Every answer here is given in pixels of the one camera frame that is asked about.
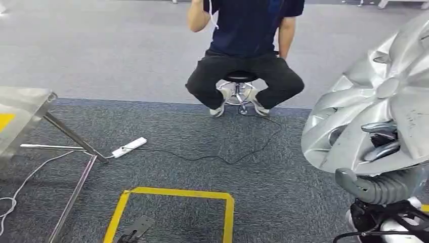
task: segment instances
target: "yellow sticker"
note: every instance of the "yellow sticker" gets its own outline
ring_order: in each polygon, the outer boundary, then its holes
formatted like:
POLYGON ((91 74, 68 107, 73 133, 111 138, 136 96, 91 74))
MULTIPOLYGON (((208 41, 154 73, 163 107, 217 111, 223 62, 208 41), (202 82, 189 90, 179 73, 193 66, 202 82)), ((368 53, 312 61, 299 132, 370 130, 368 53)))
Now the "yellow sticker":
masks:
POLYGON ((0 114, 0 132, 15 118, 15 114, 0 114))

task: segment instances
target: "navy blue t-shirt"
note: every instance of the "navy blue t-shirt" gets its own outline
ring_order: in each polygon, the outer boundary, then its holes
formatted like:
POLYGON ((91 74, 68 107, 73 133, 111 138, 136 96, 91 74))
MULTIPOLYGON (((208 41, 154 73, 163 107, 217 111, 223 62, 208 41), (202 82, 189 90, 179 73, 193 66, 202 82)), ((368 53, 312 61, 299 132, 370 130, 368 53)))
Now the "navy blue t-shirt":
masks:
MULTIPOLYGON (((304 0, 212 0, 219 12, 210 50, 230 56, 254 57, 274 51, 274 35, 285 17, 303 13, 304 0)), ((209 12, 209 0, 204 0, 209 12)))

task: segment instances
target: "white sneaker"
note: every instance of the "white sneaker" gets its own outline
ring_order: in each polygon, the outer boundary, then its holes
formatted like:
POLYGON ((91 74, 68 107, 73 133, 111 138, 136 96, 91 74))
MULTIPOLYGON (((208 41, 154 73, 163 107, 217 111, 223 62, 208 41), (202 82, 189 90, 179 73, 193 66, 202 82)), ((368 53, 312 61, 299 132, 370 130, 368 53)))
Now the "white sneaker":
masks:
POLYGON ((252 104, 255 106, 255 111, 262 116, 267 116, 270 113, 270 110, 265 109, 259 101, 256 99, 256 94, 259 92, 257 89, 248 89, 246 92, 244 92, 245 97, 247 97, 247 100, 252 102, 252 104))
POLYGON ((232 90, 231 89, 227 89, 227 88, 220 88, 218 89, 222 95, 224 96, 224 100, 222 102, 222 105, 216 109, 216 110, 212 110, 210 109, 210 115, 212 117, 219 117, 222 114, 224 114, 225 112, 225 102, 227 102, 231 97, 232 97, 232 90))

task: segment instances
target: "yellow floor marking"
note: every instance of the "yellow floor marking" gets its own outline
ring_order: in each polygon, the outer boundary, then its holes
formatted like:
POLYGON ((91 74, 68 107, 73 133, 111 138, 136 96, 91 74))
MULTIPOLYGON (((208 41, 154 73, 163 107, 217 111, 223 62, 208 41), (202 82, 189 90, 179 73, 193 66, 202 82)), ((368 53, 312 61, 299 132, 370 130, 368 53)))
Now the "yellow floor marking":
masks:
POLYGON ((131 193, 137 194, 155 194, 155 195, 168 195, 168 196, 186 196, 186 197, 202 197, 213 199, 224 199, 225 205, 225 222, 224 222, 224 237, 223 243, 232 243, 233 225, 234 225, 234 199, 225 192, 211 192, 211 191, 193 191, 193 190, 179 190, 179 189, 166 189, 166 188, 153 188, 153 187, 136 187, 131 191, 124 191, 120 196, 119 202, 113 213, 109 227, 107 228, 106 235, 104 236, 104 243, 112 243, 119 225, 122 212, 125 209, 126 202, 128 201, 131 193))
POLYGON ((429 213, 429 205, 425 205, 425 204, 423 204, 423 205, 421 206, 421 210, 422 210, 423 212, 427 212, 427 213, 429 213))
POLYGON ((0 132, 15 118, 15 114, 0 114, 0 132))

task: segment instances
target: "man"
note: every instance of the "man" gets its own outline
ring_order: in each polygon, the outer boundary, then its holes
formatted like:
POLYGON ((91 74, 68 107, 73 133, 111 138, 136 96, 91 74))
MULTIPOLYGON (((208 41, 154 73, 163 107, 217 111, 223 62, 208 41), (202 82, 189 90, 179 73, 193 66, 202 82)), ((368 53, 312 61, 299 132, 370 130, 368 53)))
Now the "man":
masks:
POLYGON ((210 108, 213 117, 224 113, 232 93, 217 90, 216 83, 233 71, 251 72, 266 82, 267 89, 246 93, 260 115, 268 115, 274 106, 300 93, 304 83, 285 59, 295 17, 303 9, 304 0, 192 0, 188 25, 193 32, 201 31, 215 12, 219 15, 210 48, 186 84, 188 91, 210 108), (280 58, 273 45, 277 29, 280 58))

